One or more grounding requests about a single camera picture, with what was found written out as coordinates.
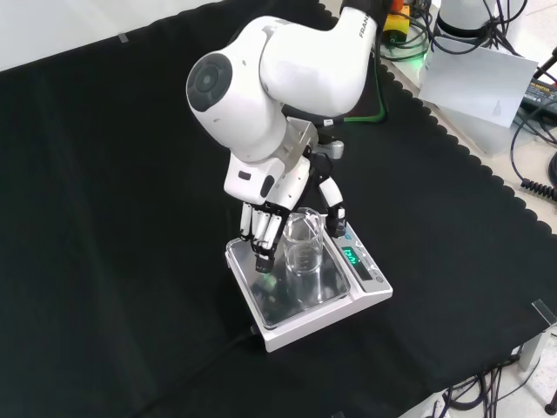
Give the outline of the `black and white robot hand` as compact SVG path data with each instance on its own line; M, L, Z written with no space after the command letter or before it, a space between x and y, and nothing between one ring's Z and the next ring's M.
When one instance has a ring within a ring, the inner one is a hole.
M309 148L290 171L276 157L248 164L231 156L224 189L242 202L239 237L250 244L257 272L273 269L285 224L299 208L309 184L317 187L325 203L327 233L334 238L345 234L346 209L332 168L327 154Z

